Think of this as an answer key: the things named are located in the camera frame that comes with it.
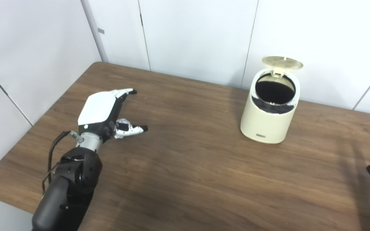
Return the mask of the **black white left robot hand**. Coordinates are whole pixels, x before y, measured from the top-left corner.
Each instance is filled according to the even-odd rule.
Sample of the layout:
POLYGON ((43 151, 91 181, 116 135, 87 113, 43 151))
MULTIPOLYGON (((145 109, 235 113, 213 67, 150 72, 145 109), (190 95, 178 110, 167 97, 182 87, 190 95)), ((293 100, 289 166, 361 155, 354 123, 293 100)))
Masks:
POLYGON ((78 117, 78 133, 92 133, 103 143, 148 131, 146 125, 133 125, 127 119, 119 119, 122 104, 128 95, 136 94, 133 88, 103 91, 89 96, 78 117))

